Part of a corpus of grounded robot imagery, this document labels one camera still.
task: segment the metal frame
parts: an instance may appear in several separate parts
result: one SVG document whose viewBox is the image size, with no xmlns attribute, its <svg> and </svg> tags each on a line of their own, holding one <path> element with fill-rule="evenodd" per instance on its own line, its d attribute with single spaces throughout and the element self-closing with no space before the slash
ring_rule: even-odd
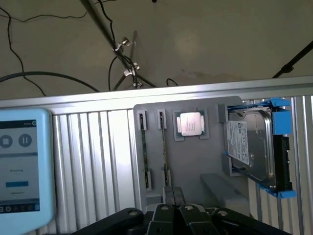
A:
<svg viewBox="0 0 313 235">
<path fill-rule="evenodd" d="M 289 154 L 298 197 L 277 201 L 264 191 L 259 194 L 250 182 L 250 211 L 287 232 L 312 234 L 313 146 L 308 140 L 313 137 L 313 76 L 0 101 L 0 109 L 43 107 L 53 113 L 58 213 L 37 234 L 69 233 L 123 208 L 145 207 L 139 190 L 134 105 L 234 95 L 255 102 L 291 99 Z"/>
</svg>

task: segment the screw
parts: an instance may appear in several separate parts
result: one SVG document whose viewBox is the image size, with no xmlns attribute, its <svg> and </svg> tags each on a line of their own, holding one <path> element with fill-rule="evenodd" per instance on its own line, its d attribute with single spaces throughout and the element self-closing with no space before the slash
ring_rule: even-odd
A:
<svg viewBox="0 0 313 235">
<path fill-rule="evenodd" d="M 225 212 L 225 211 L 219 211 L 219 215 L 221 215 L 221 216 L 227 216 L 227 215 L 228 215 L 228 213 L 227 213 L 227 212 Z"/>
<path fill-rule="evenodd" d="M 168 209 L 169 209 L 168 206 L 162 206 L 162 207 L 161 207 L 161 210 L 168 210 Z"/>
<path fill-rule="evenodd" d="M 131 216 L 134 216 L 134 215 L 137 215 L 137 211 L 130 211 L 130 212 L 128 212 L 128 214 Z"/>
<path fill-rule="evenodd" d="M 187 206 L 185 206 L 185 209 L 187 209 L 188 211 L 190 211 L 190 210 L 193 209 L 193 206 L 187 205 Z"/>
</svg>

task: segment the hard drive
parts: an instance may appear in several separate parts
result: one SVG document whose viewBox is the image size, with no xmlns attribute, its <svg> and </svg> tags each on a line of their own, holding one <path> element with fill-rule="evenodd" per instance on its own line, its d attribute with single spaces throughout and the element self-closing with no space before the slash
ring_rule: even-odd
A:
<svg viewBox="0 0 313 235">
<path fill-rule="evenodd" d="M 236 171 L 273 192 L 280 192 L 292 190 L 289 139 L 273 134 L 273 111 L 269 107 L 228 110 L 228 155 Z"/>
</svg>

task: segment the wall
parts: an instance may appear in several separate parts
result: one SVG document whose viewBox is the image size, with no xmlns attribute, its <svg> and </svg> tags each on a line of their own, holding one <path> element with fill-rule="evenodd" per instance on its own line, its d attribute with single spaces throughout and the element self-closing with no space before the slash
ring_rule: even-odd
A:
<svg viewBox="0 0 313 235">
<path fill-rule="evenodd" d="M 12 16 L 79 16 L 79 0 L 1 0 Z M 272 77 L 313 38 L 313 1 L 117 0 L 105 3 L 116 38 L 138 31 L 135 61 L 141 74 L 158 86 L 166 78 L 181 85 Z M 7 41 L 8 19 L 0 17 L 0 76 L 21 71 Z M 107 91 L 112 50 L 90 17 L 12 21 L 13 47 L 26 71 L 55 71 Z M 313 52 L 287 76 L 313 74 Z M 115 84 L 123 71 L 117 62 Z M 90 93 L 89 88 L 57 77 L 31 77 L 47 95 Z M 127 88 L 131 80 L 123 84 Z M 22 78 L 1 83 L 0 99 L 39 97 Z"/>
</svg>

